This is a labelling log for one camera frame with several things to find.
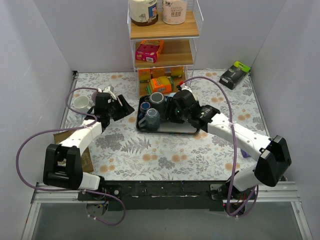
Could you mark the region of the slate blue mug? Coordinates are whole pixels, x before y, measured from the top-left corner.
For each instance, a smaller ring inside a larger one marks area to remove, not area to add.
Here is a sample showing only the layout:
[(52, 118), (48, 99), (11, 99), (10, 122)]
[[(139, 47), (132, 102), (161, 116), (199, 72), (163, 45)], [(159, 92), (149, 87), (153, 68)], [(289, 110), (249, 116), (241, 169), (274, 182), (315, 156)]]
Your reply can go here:
[(160, 127), (160, 114), (155, 108), (146, 111), (144, 117), (138, 122), (140, 129), (157, 131)]

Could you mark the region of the white and blue mug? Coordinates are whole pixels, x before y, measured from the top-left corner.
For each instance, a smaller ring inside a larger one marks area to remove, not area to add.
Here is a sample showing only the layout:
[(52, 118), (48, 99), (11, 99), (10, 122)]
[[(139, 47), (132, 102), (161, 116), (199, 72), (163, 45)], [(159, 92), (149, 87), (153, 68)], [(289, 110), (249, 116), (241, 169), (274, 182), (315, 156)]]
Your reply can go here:
[(73, 110), (77, 114), (86, 114), (92, 106), (92, 102), (85, 95), (76, 97), (73, 102)]

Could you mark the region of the lavender purple mug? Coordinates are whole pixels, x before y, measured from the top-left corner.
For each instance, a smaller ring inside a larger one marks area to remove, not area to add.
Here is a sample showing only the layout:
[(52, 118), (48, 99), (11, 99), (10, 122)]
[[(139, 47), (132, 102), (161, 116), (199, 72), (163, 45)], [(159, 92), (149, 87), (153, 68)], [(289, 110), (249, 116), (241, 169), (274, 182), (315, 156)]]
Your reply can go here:
[(96, 97), (98, 95), (98, 92), (95, 91), (92, 95), (91, 95), (91, 100), (95, 103), (96, 102)]

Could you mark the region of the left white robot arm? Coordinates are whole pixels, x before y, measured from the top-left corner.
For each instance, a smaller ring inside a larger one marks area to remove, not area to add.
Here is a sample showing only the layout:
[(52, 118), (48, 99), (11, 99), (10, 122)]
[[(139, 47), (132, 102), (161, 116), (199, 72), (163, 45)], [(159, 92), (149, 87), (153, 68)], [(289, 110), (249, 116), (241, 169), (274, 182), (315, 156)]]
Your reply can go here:
[(123, 95), (98, 93), (95, 105), (86, 112), (83, 127), (75, 130), (59, 144), (50, 144), (45, 153), (43, 183), (48, 186), (71, 190), (89, 190), (95, 200), (106, 196), (102, 177), (83, 171), (81, 157), (91, 142), (109, 126), (110, 120), (118, 121), (134, 112)]

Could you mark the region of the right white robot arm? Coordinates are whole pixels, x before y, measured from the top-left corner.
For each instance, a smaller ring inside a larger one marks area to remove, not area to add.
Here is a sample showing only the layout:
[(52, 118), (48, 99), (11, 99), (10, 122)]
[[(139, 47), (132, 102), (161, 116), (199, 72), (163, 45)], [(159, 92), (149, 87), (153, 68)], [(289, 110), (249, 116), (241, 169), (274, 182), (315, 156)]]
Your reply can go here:
[(170, 122), (187, 122), (196, 129), (235, 144), (256, 161), (255, 166), (238, 171), (218, 190), (221, 194), (226, 189), (232, 199), (239, 198), (256, 185), (276, 186), (292, 163), (284, 137), (277, 135), (271, 138), (232, 123), (218, 109), (210, 105), (201, 106), (190, 90), (183, 89), (173, 95), (167, 116)]

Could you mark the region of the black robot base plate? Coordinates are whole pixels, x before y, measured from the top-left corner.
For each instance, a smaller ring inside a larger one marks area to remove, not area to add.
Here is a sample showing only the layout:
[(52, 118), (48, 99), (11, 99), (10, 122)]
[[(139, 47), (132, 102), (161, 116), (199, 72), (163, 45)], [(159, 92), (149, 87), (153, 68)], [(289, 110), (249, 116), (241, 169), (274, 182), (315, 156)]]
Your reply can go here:
[(98, 189), (127, 210), (223, 211), (229, 182), (212, 180), (105, 180)]

